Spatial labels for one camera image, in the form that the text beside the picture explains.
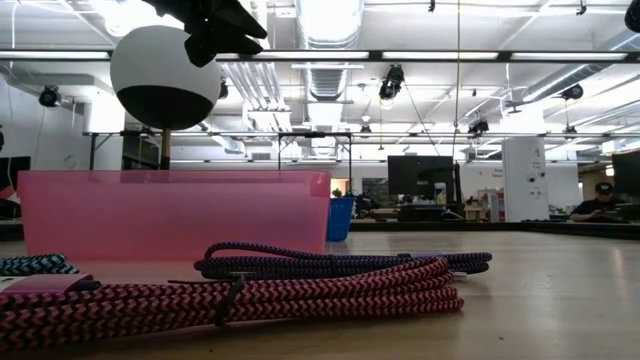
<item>black monitor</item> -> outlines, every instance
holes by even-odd
[[[453,157],[389,156],[389,194],[434,197],[435,184],[447,186],[447,203],[454,202]]]
[[[616,192],[629,196],[640,196],[640,151],[614,154],[614,182]]]

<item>pink and black braided cable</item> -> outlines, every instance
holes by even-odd
[[[282,257],[233,256],[212,257],[223,250],[243,250]],[[449,270],[477,274],[489,270],[490,253],[437,254],[449,262]],[[209,247],[205,258],[194,268],[207,279],[227,279],[230,274],[242,273],[247,279],[324,279],[352,276],[406,264],[424,256],[319,255],[277,248],[273,246],[226,242]]]
[[[0,351],[77,344],[225,322],[456,311],[444,258],[334,279],[106,285],[0,295]]]

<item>ceiling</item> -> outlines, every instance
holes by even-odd
[[[294,1],[265,1],[271,48],[299,48]],[[15,47],[19,49],[111,49],[119,38],[106,31],[102,14],[91,12],[100,9],[102,3],[114,2],[22,0],[22,5],[15,8],[16,1],[0,0],[0,47],[12,47],[13,33]],[[367,50],[457,49],[457,2],[438,0],[436,3],[435,12],[429,13],[428,1],[366,0],[356,47]],[[575,14],[578,4],[577,0],[462,0],[460,48],[603,50],[601,47],[607,40],[626,31],[623,13],[629,0],[588,0],[588,10],[582,16]],[[87,13],[69,13],[70,8]],[[330,19],[327,19],[327,26],[331,26]],[[291,123],[295,126],[308,119],[303,73],[292,69],[291,65],[276,63],[276,72],[285,102],[291,108]],[[466,132],[465,126],[473,117],[463,118],[463,115],[489,96],[496,96],[508,87],[523,88],[534,84],[563,65],[461,64],[458,69],[456,64],[406,63],[402,67],[406,86],[397,95],[393,107],[386,110],[381,109],[377,92],[389,64],[365,63],[362,69],[350,71],[346,93],[349,104],[342,111],[342,128],[357,131],[363,123],[362,116],[368,115],[370,123],[376,124],[372,126],[374,131],[380,130],[378,124],[382,124],[384,132],[420,131],[424,129],[422,120],[430,131],[450,132],[454,120],[459,119]],[[639,70],[640,65],[616,65],[582,81],[585,96],[576,102],[570,101],[566,113],[560,99],[546,99],[535,106],[543,109],[547,130],[562,131],[567,120],[574,122],[638,100],[640,95],[634,94],[640,94],[640,83],[629,80],[635,80]],[[456,109],[458,71],[462,90]],[[15,63],[14,72],[19,77],[28,76],[24,75],[28,73],[88,74],[110,84],[106,63]],[[625,81],[629,83],[607,91]],[[217,127],[237,129],[243,102],[231,86],[227,99],[220,100],[215,107],[213,119],[219,120]],[[490,124],[499,127],[501,116],[500,111],[496,112]],[[588,132],[610,131],[638,119],[640,113],[625,114],[594,125]]]

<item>desk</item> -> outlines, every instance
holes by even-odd
[[[2,359],[640,358],[638,242],[526,232],[352,233],[328,249],[335,254],[489,251],[494,260],[489,272],[455,283],[466,300],[457,314],[232,324]],[[0,243],[0,256],[23,252],[21,243]],[[159,280],[137,266],[140,272],[129,281]],[[183,266],[166,264],[162,273],[173,267],[172,277],[187,274]],[[125,270],[98,277],[121,281]]]

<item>black cap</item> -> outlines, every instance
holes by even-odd
[[[598,183],[596,192],[600,195],[611,195],[613,194],[613,184],[609,182]]]

